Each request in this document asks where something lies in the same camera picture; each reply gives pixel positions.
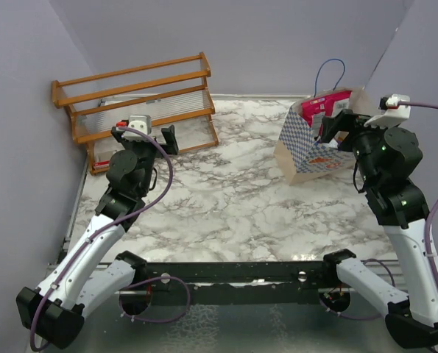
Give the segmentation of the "blue checkered paper bag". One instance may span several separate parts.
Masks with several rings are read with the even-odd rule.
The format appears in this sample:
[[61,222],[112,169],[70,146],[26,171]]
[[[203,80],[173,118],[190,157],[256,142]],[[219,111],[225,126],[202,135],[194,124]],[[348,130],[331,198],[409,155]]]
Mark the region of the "blue checkered paper bag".
[[330,90],[318,91],[308,98],[296,101],[289,108],[274,156],[289,185],[306,182],[341,171],[354,165],[355,158],[350,152],[338,150],[341,135],[336,135],[329,143],[322,143],[320,137],[314,139],[311,128],[300,116],[301,104],[326,93],[338,90],[351,90],[350,104],[347,109],[365,115],[375,115],[378,111],[362,87],[345,88],[336,83]]

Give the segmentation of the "wooden tiered shelf rack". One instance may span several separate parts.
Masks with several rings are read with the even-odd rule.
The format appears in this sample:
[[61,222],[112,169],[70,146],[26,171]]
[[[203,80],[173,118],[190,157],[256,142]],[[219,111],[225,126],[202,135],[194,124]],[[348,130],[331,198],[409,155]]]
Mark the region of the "wooden tiered shelf rack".
[[[109,88],[79,96],[67,96],[65,88],[72,85],[99,81],[102,79],[134,74],[172,65],[197,61],[195,71],[153,79],[117,88]],[[212,141],[182,148],[181,152],[194,151],[219,145],[212,115],[215,113],[213,99],[208,90],[207,78],[211,67],[204,52],[167,60],[159,63],[111,71],[104,74],[85,76],[59,82],[52,81],[51,97],[54,106],[65,110],[71,122],[71,136],[75,143],[85,146],[88,154],[88,170],[96,175],[107,168],[93,170],[93,164],[108,161],[111,153],[96,154],[98,140],[111,136],[113,125],[131,115],[149,115],[153,127],[170,125],[193,118],[204,118]]]

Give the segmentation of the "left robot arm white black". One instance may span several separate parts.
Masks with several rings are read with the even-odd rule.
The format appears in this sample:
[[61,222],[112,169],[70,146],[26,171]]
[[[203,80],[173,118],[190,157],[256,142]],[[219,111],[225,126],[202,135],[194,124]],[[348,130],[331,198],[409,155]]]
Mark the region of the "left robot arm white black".
[[56,269],[36,288],[24,287],[16,297],[34,352],[45,349],[36,344],[37,337],[59,349],[68,347],[85,319],[109,296],[124,287],[138,290],[145,283],[145,271],[126,260],[114,260],[104,271],[96,270],[138,216],[153,207],[144,198],[156,186],[155,159],[167,160],[179,152],[173,126],[161,130],[165,142],[159,144],[141,125],[141,121],[122,121],[111,129],[123,149],[110,158],[108,187],[94,216]]

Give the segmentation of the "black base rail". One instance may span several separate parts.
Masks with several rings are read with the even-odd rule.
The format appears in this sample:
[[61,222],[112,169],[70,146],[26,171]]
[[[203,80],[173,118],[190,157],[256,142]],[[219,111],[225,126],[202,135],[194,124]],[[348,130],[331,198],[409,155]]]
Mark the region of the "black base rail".
[[323,261],[159,263],[136,260],[133,283],[163,276],[138,288],[134,300],[157,305],[318,304],[319,294],[343,287]]

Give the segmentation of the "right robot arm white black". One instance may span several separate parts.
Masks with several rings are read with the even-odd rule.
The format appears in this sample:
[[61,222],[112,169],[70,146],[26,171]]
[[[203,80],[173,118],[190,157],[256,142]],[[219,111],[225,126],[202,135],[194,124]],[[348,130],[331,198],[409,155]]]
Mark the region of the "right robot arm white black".
[[395,122],[377,125],[375,118],[352,110],[323,118],[323,143],[338,132],[346,134],[339,149],[356,159],[364,180],[360,193],[395,250],[407,290],[385,282],[346,249],[324,256],[322,281],[356,290],[381,314],[399,346],[432,349],[438,345],[438,260],[427,201],[409,178],[423,158],[418,139]]

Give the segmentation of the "small red box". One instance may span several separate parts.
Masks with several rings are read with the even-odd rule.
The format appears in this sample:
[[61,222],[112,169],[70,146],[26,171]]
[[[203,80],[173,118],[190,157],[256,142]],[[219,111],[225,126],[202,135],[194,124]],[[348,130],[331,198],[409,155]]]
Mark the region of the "small red box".
[[93,164],[93,170],[99,170],[99,169],[107,168],[108,166],[109,166],[109,162],[108,161],[97,162],[97,163]]

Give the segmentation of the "pink Real crisps bag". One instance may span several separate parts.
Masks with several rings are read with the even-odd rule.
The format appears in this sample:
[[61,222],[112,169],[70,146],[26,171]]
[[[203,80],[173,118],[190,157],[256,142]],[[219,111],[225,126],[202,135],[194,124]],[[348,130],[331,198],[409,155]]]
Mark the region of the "pink Real crisps bag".
[[338,90],[304,101],[300,105],[300,116],[310,126],[314,139],[321,135],[324,117],[335,117],[341,110],[349,107],[351,93],[351,90]]

